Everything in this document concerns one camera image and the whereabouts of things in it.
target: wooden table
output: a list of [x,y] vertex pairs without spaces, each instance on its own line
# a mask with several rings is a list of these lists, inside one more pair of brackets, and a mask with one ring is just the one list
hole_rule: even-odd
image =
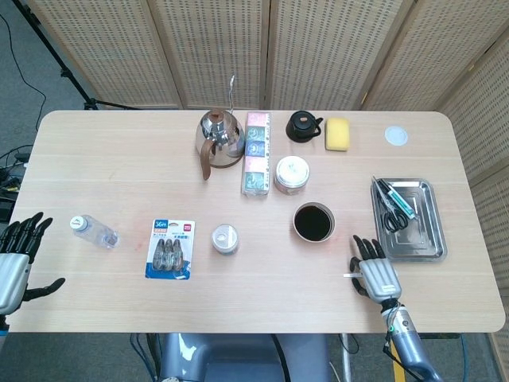
[[[305,191],[267,198],[240,193],[242,163],[201,177],[195,148],[203,111],[58,111],[37,136],[13,220],[37,211],[55,221],[43,239],[31,287],[67,282],[47,298],[23,303],[13,331],[293,332],[385,330],[380,306],[353,289],[352,235],[375,237],[371,175],[423,177],[434,187],[449,255],[443,263],[397,263],[405,303],[422,332],[493,332],[505,315],[450,121],[435,112],[315,111],[351,123],[346,153],[326,151],[324,136],[291,142],[292,111],[273,111],[271,169],[286,155],[310,166]],[[242,124],[245,111],[235,115]],[[406,128],[405,146],[386,142],[390,125]],[[322,244],[291,228],[300,204],[320,201],[336,217]],[[119,230],[119,248],[95,248],[71,232],[87,213]],[[146,279],[152,220],[196,221],[188,281]],[[219,224],[234,225],[239,251],[211,244]]]

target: plastic bottle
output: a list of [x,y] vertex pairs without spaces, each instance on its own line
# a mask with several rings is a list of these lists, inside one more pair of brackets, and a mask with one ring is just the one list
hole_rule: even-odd
[[119,244],[119,234],[92,216],[74,216],[70,222],[74,234],[102,248],[115,248]]

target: metal tray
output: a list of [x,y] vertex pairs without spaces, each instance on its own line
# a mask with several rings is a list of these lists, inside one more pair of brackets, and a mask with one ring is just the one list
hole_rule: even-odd
[[424,179],[384,178],[414,209],[418,217],[408,221],[408,227],[396,233],[382,224],[385,213],[371,184],[371,201],[375,213],[376,235],[387,258],[394,261],[442,261],[447,255],[444,233],[438,215],[437,202],[431,185]]

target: cup of coffee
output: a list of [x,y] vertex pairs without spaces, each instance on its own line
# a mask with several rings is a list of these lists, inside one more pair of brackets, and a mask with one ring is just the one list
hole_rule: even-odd
[[321,243],[334,232],[334,215],[323,204],[311,201],[295,211],[293,227],[302,239],[310,243]]

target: white coaster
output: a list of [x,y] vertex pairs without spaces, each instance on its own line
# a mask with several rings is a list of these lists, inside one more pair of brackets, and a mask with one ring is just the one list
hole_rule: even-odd
[[385,130],[385,139],[394,146],[404,146],[408,142],[408,134],[401,126],[389,126]]

